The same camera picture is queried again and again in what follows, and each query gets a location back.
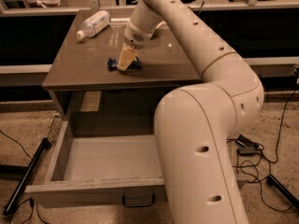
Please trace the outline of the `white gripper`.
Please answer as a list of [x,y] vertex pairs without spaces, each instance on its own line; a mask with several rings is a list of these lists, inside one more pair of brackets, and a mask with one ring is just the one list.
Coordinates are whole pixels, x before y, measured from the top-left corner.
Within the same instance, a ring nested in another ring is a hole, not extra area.
[[141,24],[137,26],[132,20],[127,22],[124,29],[124,43],[121,47],[121,54],[118,61],[117,68],[125,71],[137,57],[134,49],[142,49],[150,42],[154,28],[148,24]]

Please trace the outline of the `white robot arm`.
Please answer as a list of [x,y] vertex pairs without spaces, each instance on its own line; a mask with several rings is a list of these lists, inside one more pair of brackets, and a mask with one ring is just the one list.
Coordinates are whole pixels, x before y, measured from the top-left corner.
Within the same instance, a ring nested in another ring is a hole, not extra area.
[[164,21],[201,83],[170,91],[158,104],[154,133],[175,224],[249,224],[227,150],[263,106],[263,85],[236,51],[181,0],[138,0],[118,68],[136,58]]

